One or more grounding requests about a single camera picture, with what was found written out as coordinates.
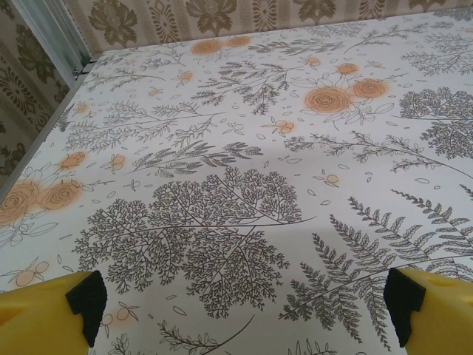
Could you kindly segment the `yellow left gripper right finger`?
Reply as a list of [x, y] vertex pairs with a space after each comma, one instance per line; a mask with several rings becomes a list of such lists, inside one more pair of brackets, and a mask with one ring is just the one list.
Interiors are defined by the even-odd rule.
[[401, 348], [408, 354], [472, 354], [472, 283], [391, 268], [384, 287]]

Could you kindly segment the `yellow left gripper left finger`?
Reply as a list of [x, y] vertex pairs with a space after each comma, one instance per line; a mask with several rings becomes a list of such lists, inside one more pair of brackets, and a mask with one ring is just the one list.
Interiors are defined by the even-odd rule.
[[80, 271], [1, 294], [2, 354], [87, 354], [107, 303], [99, 271]]

